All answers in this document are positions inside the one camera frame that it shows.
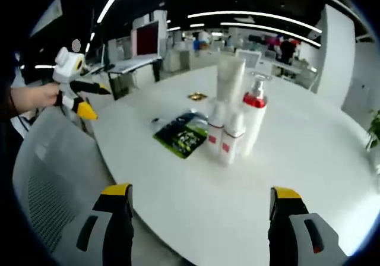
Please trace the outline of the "person's left hand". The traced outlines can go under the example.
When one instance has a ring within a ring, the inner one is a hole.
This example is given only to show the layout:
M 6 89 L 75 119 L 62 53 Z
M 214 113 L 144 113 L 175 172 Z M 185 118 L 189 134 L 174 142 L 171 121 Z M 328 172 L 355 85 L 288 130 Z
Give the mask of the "person's left hand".
M 12 88 L 11 95 L 18 114 L 39 107 L 53 106 L 58 98 L 59 85 L 48 83 L 38 87 Z

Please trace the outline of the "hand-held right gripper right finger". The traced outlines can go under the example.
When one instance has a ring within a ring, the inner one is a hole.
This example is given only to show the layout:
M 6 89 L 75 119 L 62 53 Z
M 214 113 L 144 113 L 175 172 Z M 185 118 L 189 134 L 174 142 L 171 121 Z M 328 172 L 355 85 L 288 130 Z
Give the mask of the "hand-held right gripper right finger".
M 347 259 L 336 231 L 289 188 L 271 188 L 268 240 L 270 265 L 343 265 Z

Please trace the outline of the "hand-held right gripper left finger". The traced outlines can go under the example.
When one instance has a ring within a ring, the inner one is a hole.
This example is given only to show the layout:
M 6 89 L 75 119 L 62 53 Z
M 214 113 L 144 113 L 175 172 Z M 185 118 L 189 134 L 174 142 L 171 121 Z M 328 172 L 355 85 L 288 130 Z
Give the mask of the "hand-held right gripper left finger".
M 132 218 L 132 185 L 106 187 L 63 228 L 54 259 L 59 265 L 131 265 Z

